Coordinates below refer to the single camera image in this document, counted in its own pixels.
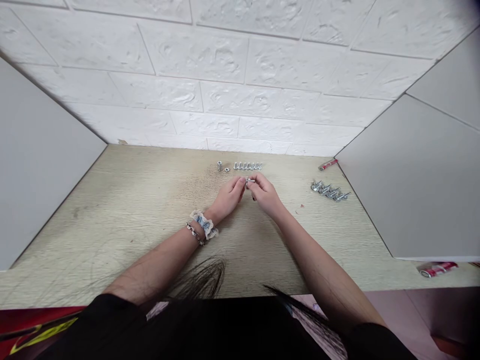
wooden desk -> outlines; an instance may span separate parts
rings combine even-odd
[[[0,273],[0,309],[87,305],[117,275],[208,207],[220,185],[246,171],[217,171],[217,161],[263,162],[287,209],[364,291],[480,285],[469,264],[437,278],[392,258],[352,195],[335,203],[310,189],[314,179],[352,191],[337,165],[319,157],[109,145],[14,266]],[[301,275],[274,223],[245,191],[219,226],[220,236],[190,265],[228,260],[221,297],[265,295],[261,284],[305,294]]]

brick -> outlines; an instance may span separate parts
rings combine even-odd
[[[208,149],[240,153],[285,154],[291,142],[209,137]]]
[[[132,107],[202,111],[200,84],[196,80],[120,72],[110,76]]]
[[[67,7],[63,0],[8,0],[8,1],[11,3],[46,5],[46,6],[53,6],[58,8]]]
[[[63,66],[153,74],[134,19],[59,9],[15,10]]]
[[[12,10],[0,7],[0,50],[13,62],[56,65]]]
[[[206,112],[268,116],[273,111],[280,89],[271,87],[201,82],[203,107]]]
[[[391,101],[323,95],[309,123],[366,127],[392,104]]]
[[[350,45],[375,0],[313,3],[303,39],[319,43]]]
[[[303,124],[298,120],[265,117],[240,117],[238,137],[244,139],[293,141],[294,132]]]
[[[59,101],[126,106],[106,71],[26,64],[21,68]]]
[[[143,21],[141,32],[157,75],[243,83],[248,38],[191,26]]]
[[[236,138],[239,117],[199,112],[170,111],[179,135]]]
[[[396,100],[433,65],[431,60],[400,57],[394,59],[370,84],[362,97]]]
[[[283,119],[308,120],[313,116],[319,92],[282,89],[273,116]]]
[[[344,52],[334,45],[251,39],[246,83],[321,92]]]
[[[295,144],[344,147],[363,131],[363,127],[305,124],[295,134]]]
[[[343,146],[293,144],[290,146],[286,154],[297,156],[334,157],[342,149]]]
[[[325,94],[361,96],[390,60],[390,56],[349,52],[335,70]]]
[[[207,138],[201,136],[147,134],[151,146],[159,148],[207,150]]]
[[[109,144],[150,146],[146,134],[175,134],[165,110],[68,103],[67,107]]]
[[[189,0],[70,0],[74,9],[191,23]]]
[[[197,0],[193,18],[199,25],[298,39],[309,7],[309,0]]]
[[[353,48],[435,59],[478,21],[469,0],[377,1]]]

red cylindrical object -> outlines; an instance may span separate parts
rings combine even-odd
[[[433,265],[430,268],[420,270],[420,274],[422,274],[426,278],[433,278],[433,277],[436,277],[437,275],[448,273],[449,271],[452,271],[453,269],[458,267],[459,266],[457,265],[456,262],[442,262],[442,263]]]
[[[326,162],[318,167],[318,170],[323,171],[329,166],[332,166],[333,164],[338,163],[339,161],[337,159],[333,159],[332,161]]]

chain bracelet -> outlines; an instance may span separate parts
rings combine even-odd
[[[204,246],[205,243],[204,241],[200,238],[200,235],[198,232],[195,231],[192,225],[190,225],[189,222],[186,223],[186,228],[191,231],[191,234],[197,239],[198,243],[200,246]]]

hand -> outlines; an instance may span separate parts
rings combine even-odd
[[[242,200],[244,191],[245,178],[243,176],[235,176],[230,179],[221,186],[212,206],[205,211],[205,217],[217,225],[235,209]]]
[[[261,172],[254,173],[250,176],[250,179],[256,181],[249,181],[246,185],[251,191],[253,200],[257,200],[261,209],[275,221],[287,209],[280,200],[274,186]]]

